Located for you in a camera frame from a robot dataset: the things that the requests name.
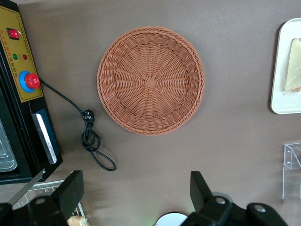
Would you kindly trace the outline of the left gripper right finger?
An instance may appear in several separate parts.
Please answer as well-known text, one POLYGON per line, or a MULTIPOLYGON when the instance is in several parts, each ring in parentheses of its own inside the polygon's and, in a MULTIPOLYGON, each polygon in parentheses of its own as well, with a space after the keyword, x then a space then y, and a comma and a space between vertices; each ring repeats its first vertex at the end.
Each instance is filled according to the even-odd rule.
POLYGON ((214 195, 199 171, 190 174, 190 198, 195 212, 185 220, 187 226, 286 226, 271 206, 250 203, 246 209, 221 195, 214 195))

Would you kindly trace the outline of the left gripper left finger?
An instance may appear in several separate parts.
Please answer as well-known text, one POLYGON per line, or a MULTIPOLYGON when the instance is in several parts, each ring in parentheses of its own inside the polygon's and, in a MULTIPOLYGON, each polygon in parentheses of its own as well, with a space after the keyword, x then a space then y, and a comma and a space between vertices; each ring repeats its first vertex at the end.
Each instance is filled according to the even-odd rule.
POLYGON ((51 193, 43 193, 24 206, 13 209, 22 197, 34 186, 32 179, 7 203, 0 204, 2 226, 66 226, 68 218, 84 195, 84 180, 81 170, 73 171, 51 193))

